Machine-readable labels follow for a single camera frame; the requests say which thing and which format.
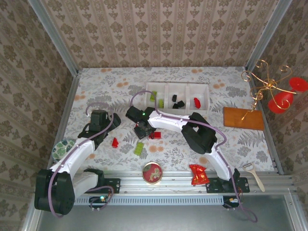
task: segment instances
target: green block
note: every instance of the green block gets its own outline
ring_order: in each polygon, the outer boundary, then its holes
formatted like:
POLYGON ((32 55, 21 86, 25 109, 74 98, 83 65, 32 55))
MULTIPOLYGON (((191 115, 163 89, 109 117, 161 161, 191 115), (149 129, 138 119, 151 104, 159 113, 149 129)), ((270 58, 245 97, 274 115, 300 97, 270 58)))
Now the green block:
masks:
MULTIPOLYGON (((157 95, 157 91, 152 91, 153 92, 153 94, 155 95, 155 97, 156 97, 156 95, 157 95)), ((151 94, 151 97, 150 97, 150 101, 151 102, 155 102, 155 97, 151 94)))
POLYGON ((142 142, 137 142, 136 149, 134 151, 135 155, 141 155, 142 149, 143 149, 144 143, 142 142))
POLYGON ((158 108, 164 108, 164 100, 159 100, 158 108))

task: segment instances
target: floral table surface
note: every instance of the floral table surface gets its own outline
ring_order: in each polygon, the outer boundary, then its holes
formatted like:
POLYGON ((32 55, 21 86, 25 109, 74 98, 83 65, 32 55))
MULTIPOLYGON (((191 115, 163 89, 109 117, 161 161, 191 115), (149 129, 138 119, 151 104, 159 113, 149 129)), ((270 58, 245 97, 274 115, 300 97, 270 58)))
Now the floral table surface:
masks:
MULTIPOLYGON (((207 159, 192 151, 182 134, 159 129, 161 140, 142 140, 144 148, 140 156, 134 154, 138 138, 135 124, 125 117, 131 97, 144 90, 151 81, 206 83, 210 89, 210 111, 206 120, 222 130, 228 141, 221 150, 235 167, 254 162, 258 171, 274 171, 272 160, 262 131, 229 128, 223 126, 223 107, 249 109, 252 98, 249 84, 241 79, 243 67, 153 67, 153 68, 88 68, 79 74, 80 82, 68 120, 65 137, 76 139, 90 121, 85 115, 88 104, 103 102, 111 106, 121 120, 121 125, 84 162, 82 168, 102 170, 141 171, 143 166, 154 161, 165 171, 189 171, 190 164, 214 170, 207 159), (113 138, 119 141, 118 148, 111 146, 113 138)), ((137 96, 134 105, 145 109, 145 95, 137 96)))

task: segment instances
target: tin lid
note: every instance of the tin lid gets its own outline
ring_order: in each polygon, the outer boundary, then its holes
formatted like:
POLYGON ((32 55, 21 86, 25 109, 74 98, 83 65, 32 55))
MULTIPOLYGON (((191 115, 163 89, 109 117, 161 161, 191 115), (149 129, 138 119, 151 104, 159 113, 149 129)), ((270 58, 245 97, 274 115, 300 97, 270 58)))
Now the tin lid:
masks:
POLYGON ((143 167, 142 177, 149 184, 158 183, 162 176, 163 171, 158 163, 149 162, 143 167))
POLYGON ((52 149, 52 157, 58 162, 60 161, 74 146, 74 140, 62 140, 58 142, 52 149))

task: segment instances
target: wooden cutting board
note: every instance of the wooden cutting board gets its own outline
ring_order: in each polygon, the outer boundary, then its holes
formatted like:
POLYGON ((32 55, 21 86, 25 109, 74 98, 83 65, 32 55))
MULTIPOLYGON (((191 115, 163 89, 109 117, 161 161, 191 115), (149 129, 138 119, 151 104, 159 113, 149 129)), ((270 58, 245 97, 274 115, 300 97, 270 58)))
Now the wooden cutting board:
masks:
POLYGON ((264 122, 262 112, 254 110, 249 112, 245 119, 242 117, 246 114, 247 109, 224 107, 223 108, 223 124, 226 127, 245 128, 253 130, 264 130, 264 122))

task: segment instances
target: red toy piece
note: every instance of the red toy piece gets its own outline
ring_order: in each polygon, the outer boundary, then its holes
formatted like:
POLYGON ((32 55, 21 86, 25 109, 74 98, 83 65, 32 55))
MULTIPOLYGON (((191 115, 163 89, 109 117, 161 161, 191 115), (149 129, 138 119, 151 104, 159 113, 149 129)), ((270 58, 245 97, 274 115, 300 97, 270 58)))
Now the red toy piece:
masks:
POLYGON ((114 138, 114 141, 112 141, 112 147, 117 148, 118 145, 119 145, 119 142, 117 141, 116 138, 114 138))
POLYGON ((274 96, 274 99, 279 107, 285 108, 281 109, 279 108, 273 99, 271 99, 268 103, 269 109, 277 114, 284 113, 286 109, 293 103, 293 94, 288 92, 280 92, 277 95, 274 96))
POLYGON ((200 108, 201 107, 201 103, 200 103, 200 100, 198 100, 197 98, 194 98, 194 105, 196 106, 196 108, 200 108))
POLYGON ((155 131, 155 132, 152 132, 150 135, 149 135, 150 139, 161 139, 162 138, 162 135, 160 133, 160 131, 155 131))
POLYGON ((296 91, 305 92, 308 90, 308 83, 300 77, 291 78, 289 84, 296 91))
POLYGON ((193 172, 192 185, 208 184, 210 180, 205 173, 206 168, 200 165, 189 165, 193 172))

